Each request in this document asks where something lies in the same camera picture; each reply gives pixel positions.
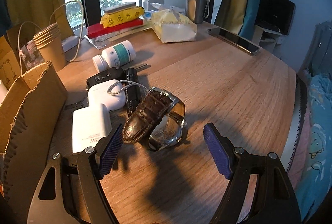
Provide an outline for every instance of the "wooden table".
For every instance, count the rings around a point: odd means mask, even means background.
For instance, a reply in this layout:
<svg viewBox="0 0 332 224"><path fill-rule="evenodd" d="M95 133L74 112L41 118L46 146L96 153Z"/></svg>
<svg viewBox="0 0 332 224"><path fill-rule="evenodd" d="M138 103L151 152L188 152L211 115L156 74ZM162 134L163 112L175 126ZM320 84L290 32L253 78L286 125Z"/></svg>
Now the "wooden table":
<svg viewBox="0 0 332 224"><path fill-rule="evenodd" d="M139 72L140 82L171 91L185 103L188 137L184 144L156 153L137 144L122 147L118 170L101 182L120 223L210 221L228 181L218 173L203 140L208 122L249 153L274 151L280 156L283 151L294 107L295 72L264 49L251 57L209 36L209 27L199 26L195 42L163 44L152 30L128 38L137 51L130 66L151 65ZM96 74L91 57L100 52L82 45L79 61L58 72L69 93L67 104L86 95L86 80ZM72 113L62 112L50 155L71 154ZM113 126L126 119L125 110L111 113ZM254 185L253 177L241 217L250 207ZM88 221L79 192L75 199Z"/></svg>

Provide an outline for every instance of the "white cable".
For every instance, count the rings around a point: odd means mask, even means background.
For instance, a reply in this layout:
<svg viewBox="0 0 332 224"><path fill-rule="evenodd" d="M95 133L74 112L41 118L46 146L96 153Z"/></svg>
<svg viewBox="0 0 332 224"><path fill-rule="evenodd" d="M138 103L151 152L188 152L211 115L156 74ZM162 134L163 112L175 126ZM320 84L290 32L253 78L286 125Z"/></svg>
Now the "white cable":
<svg viewBox="0 0 332 224"><path fill-rule="evenodd" d="M22 29L22 26L26 23L32 23L34 26L36 26L40 31L42 30L37 24L35 24L34 22L32 21L24 21L21 26L20 26L20 29L19 29L19 35L18 35L18 38L17 38L17 48L18 48L18 52L19 52L19 58L20 58L20 68L21 68L21 75L23 75L23 70L22 70L22 58L21 58L21 55L20 55L20 34L21 34L21 29Z"/></svg>
<svg viewBox="0 0 332 224"><path fill-rule="evenodd" d="M124 87L123 87L122 89L120 89L119 91L112 93L112 89L113 89L117 84L119 84L119 83L129 83L129 84L126 85L126 86L124 86ZM149 92L149 89L147 89L144 85L142 85L142 84L140 84L140 83L137 83L137 82L134 82L134 81L121 80L121 81L118 81L118 82L112 84L112 85L108 88L107 93L109 93L109 94L112 95L112 96L115 96L115 95L121 93L122 91L128 89L129 87L131 87L131 86L135 86L135 85L140 86L141 88L143 88L143 89L146 91L146 93Z"/></svg>
<svg viewBox="0 0 332 224"><path fill-rule="evenodd" d="M51 19L52 19L52 16L54 15L54 13L55 13L58 9L60 9L61 7L63 7L64 5L69 4L69 3L73 3L73 2L79 3L79 5L81 6L81 12L82 12L82 24L81 24L81 32L80 32L80 36L79 36L79 39L78 39L78 45L77 45L76 54L75 54L75 56L74 56L73 59L69 60L70 63L73 62L73 61L76 59L76 57L77 57L77 55L78 55L78 50L79 50L79 48L80 48L81 38L82 38L82 32L83 32L83 23L84 23L84 7L83 7L82 3L81 3L80 1L78 1L78 0L69 1L69 2L66 2L66 3L60 5L56 10L54 10L54 12L52 13L51 17L49 17L49 25L51 25Z"/></svg>
<svg viewBox="0 0 332 224"><path fill-rule="evenodd" d="M210 0L207 0L207 5L205 7L205 10L204 10L204 18L207 19L210 15Z"/></svg>

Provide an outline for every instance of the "screw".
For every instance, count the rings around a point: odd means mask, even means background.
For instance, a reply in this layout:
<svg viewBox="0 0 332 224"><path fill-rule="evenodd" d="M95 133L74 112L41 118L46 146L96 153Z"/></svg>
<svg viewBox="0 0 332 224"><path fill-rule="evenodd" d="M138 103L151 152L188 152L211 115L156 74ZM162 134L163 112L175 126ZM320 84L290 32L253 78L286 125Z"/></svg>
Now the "screw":
<svg viewBox="0 0 332 224"><path fill-rule="evenodd" d="M87 147L87 148L85 148L85 152L86 152L87 154L92 153L94 150L95 150L94 147Z"/></svg>
<svg viewBox="0 0 332 224"><path fill-rule="evenodd" d="M235 153L237 154L243 154L244 149L242 147L235 147L234 148Z"/></svg>
<svg viewBox="0 0 332 224"><path fill-rule="evenodd" d="M277 154L276 153L269 153L269 157L271 158L271 159L276 159L278 156L277 156Z"/></svg>
<svg viewBox="0 0 332 224"><path fill-rule="evenodd" d="M52 158L53 158L53 159L58 159L60 156L61 156L61 154L59 154L59 153L55 153L55 154L52 156Z"/></svg>

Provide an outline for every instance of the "watch face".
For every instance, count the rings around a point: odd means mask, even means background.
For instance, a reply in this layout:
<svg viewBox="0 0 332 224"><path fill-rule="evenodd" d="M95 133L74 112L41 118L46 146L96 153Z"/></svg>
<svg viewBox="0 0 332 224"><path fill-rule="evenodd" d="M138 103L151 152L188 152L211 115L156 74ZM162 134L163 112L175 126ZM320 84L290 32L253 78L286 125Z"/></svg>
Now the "watch face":
<svg viewBox="0 0 332 224"><path fill-rule="evenodd" d="M182 130L177 122L169 116L164 116L161 123L153 130L151 138L160 143L172 145L181 138Z"/></svg>

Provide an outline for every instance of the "green label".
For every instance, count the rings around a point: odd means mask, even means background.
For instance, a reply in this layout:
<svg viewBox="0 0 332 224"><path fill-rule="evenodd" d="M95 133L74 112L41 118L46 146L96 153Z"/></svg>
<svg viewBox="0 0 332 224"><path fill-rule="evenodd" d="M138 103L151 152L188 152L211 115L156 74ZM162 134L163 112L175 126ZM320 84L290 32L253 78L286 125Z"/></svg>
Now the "green label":
<svg viewBox="0 0 332 224"><path fill-rule="evenodd" d="M119 57L120 65L124 65L126 63L129 63L129 56L126 47L120 43L116 46L113 46L115 49L115 52L117 53L117 56Z"/></svg>

